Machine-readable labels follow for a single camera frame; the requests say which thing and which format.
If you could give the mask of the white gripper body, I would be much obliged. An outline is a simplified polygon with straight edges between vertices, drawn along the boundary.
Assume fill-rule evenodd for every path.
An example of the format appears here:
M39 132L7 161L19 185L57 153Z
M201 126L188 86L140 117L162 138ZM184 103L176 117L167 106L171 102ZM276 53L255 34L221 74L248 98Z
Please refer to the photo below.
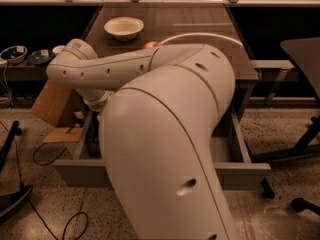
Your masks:
M113 91L94 90L90 91L83 100L92 111L101 112L113 94Z

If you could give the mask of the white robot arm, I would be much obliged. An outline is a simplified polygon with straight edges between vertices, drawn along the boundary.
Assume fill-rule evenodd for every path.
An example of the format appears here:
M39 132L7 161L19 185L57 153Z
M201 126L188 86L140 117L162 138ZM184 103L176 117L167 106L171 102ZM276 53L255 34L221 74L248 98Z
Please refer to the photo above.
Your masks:
M105 167L139 238L240 240L211 155L235 90L219 49L174 44L100 58L72 40L47 75L100 111Z

